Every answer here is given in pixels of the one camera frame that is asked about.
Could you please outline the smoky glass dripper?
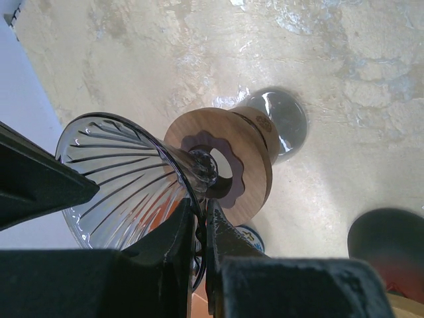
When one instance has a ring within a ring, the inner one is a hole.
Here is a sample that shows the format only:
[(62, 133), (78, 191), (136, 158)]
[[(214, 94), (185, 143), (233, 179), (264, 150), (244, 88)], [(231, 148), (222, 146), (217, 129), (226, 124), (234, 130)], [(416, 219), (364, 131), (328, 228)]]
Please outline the smoky glass dripper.
[(55, 157), (99, 186), (87, 203), (64, 209), (82, 248), (123, 250), (164, 223), (187, 199), (195, 214), (193, 286), (205, 273), (205, 201), (217, 181), (204, 150), (181, 150), (111, 113), (88, 113), (63, 130)]

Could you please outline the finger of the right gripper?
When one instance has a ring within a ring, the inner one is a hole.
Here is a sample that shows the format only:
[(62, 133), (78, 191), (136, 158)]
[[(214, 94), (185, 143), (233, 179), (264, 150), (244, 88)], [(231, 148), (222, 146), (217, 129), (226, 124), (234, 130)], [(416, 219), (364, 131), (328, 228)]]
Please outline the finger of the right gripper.
[(99, 186), (1, 123), (1, 230), (90, 201)]

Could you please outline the clear glass carafe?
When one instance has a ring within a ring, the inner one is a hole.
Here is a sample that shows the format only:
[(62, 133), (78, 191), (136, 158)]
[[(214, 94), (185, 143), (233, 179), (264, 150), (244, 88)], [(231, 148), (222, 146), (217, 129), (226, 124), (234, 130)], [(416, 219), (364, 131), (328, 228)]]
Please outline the clear glass carafe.
[(273, 164), (291, 158), (307, 137), (308, 120), (301, 103), (281, 87), (259, 89), (231, 112), (258, 131)]

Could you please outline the orange coffee filter box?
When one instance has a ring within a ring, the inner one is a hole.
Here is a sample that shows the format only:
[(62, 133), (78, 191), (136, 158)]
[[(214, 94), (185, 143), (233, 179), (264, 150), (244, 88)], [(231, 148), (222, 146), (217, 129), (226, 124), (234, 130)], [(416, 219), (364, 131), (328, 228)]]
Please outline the orange coffee filter box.
[(209, 314), (208, 299), (205, 285), (206, 262), (205, 253), (206, 248), (202, 245), (199, 239), (203, 232), (201, 231), (202, 223), (206, 223), (206, 208), (208, 199), (200, 199), (200, 208), (202, 219), (195, 217), (195, 250), (193, 257), (193, 289), (191, 294), (191, 317), (212, 317)]

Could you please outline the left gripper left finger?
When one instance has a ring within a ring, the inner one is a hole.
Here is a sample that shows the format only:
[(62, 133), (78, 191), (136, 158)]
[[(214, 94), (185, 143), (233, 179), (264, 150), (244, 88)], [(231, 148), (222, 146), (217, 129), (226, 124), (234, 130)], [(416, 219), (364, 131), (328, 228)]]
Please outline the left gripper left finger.
[(4, 250), (2, 317), (188, 317), (194, 214), (183, 199), (125, 250)]

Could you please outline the small blue white jar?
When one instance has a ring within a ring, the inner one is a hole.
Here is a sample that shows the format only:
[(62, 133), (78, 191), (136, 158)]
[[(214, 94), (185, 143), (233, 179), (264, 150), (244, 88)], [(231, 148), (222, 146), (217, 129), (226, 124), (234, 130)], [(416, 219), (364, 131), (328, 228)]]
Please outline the small blue white jar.
[(261, 236), (252, 228), (246, 225), (239, 225), (235, 229), (257, 250), (265, 253), (265, 244)]

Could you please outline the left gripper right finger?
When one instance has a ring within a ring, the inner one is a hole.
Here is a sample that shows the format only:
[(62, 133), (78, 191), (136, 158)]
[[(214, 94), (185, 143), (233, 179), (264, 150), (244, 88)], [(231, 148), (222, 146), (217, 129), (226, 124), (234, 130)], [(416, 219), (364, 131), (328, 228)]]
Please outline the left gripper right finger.
[(346, 258), (271, 258), (207, 203), (206, 292), (214, 317), (393, 317), (369, 265)]

